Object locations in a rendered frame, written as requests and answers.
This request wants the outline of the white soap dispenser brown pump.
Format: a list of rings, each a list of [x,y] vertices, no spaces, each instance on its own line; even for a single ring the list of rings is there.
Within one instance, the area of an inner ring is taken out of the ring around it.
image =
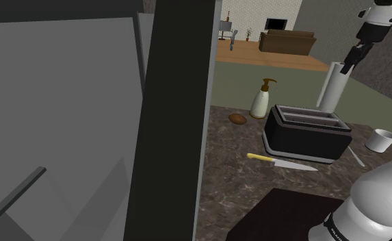
[[[268,102],[270,98],[269,94],[269,83],[271,81],[276,82],[274,79],[265,78],[263,79],[264,84],[262,85],[260,91],[256,94],[252,106],[250,108],[250,116],[257,119],[265,118]]]

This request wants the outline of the white cup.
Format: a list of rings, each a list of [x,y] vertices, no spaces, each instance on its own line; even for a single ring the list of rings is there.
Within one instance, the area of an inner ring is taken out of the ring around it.
[[[371,151],[384,153],[392,145],[392,132],[384,129],[373,130],[365,146]]]

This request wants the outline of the yellow-handled kitchen knife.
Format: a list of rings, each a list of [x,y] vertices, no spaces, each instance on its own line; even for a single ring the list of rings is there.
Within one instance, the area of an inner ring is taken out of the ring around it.
[[[257,160],[262,160],[262,161],[267,161],[267,162],[273,162],[275,166],[282,167],[282,168],[290,168],[290,169],[295,169],[295,170],[317,171],[316,168],[313,168],[311,166],[307,166],[304,164],[298,164],[295,162],[289,162],[289,161],[285,161],[285,160],[280,160],[280,159],[267,157],[267,156],[263,156],[263,155],[257,155],[254,153],[247,153],[246,157],[250,158],[250,159],[257,159]]]

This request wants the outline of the grey refrigerator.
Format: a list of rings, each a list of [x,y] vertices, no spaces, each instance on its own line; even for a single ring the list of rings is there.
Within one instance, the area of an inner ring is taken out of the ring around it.
[[[223,0],[0,0],[0,241],[196,241]]]

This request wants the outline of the black television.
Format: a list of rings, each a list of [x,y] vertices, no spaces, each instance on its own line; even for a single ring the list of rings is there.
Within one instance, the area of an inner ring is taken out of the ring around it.
[[[285,30],[286,25],[287,25],[287,19],[267,18],[265,22],[265,30],[270,30],[270,29]]]

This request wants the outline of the white slim utensil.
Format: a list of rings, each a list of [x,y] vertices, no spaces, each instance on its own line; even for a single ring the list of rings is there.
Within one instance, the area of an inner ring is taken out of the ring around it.
[[[348,147],[350,153],[353,155],[355,160],[359,163],[360,166],[365,167],[365,164],[362,162],[362,160],[355,154],[355,152],[351,149],[351,147]]]

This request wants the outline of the brown sofa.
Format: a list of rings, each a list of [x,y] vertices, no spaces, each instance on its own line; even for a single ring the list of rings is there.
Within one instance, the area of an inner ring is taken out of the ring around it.
[[[317,38],[313,32],[269,29],[261,33],[259,50],[268,53],[308,55]]]

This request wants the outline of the dark robot stand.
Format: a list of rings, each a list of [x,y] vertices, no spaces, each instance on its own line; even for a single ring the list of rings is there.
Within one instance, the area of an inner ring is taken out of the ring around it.
[[[271,189],[227,234],[225,241],[308,241],[343,201],[302,192]]]

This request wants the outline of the black two-slot toaster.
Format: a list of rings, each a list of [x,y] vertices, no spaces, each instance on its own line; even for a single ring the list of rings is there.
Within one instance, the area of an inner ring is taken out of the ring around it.
[[[334,113],[274,105],[266,119],[263,142],[270,155],[332,164],[351,143],[351,132]]]

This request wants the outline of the white paper towel roll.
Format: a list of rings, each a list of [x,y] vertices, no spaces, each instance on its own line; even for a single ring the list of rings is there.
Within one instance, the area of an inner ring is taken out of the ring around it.
[[[344,62],[331,63],[317,100],[316,107],[318,110],[324,113],[334,112],[352,69],[351,64],[348,66]]]

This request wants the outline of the brown potato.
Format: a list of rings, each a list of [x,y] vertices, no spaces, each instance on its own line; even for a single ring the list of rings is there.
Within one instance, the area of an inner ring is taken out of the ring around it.
[[[242,116],[241,114],[238,114],[238,113],[230,114],[228,116],[228,119],[233,124],[236,124],[236,125],[244,125],[244,124],[247,123],[247,119],[244,116]]]

